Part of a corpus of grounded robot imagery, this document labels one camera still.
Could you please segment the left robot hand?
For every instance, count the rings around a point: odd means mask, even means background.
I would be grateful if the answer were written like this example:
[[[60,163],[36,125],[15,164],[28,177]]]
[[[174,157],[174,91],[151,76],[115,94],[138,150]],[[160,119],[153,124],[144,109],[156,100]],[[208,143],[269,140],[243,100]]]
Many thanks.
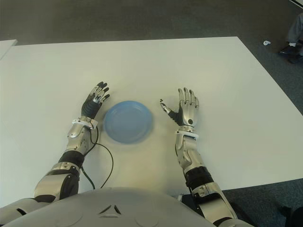
[[[81,116],[94,119],[105,100],[110,97],[107,83],[101,81],[93,87],[81,108]]]

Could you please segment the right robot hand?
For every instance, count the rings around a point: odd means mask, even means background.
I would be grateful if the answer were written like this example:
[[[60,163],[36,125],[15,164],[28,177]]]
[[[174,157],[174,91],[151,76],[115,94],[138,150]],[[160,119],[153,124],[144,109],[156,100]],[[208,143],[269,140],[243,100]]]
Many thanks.
[[[178,125],[194,128],[197,124],[199,109],[199,100],[193,90],[186,87],[178,89],[179,103],[178,111],[171,110],[161,99],[160,106],[162,110]]]

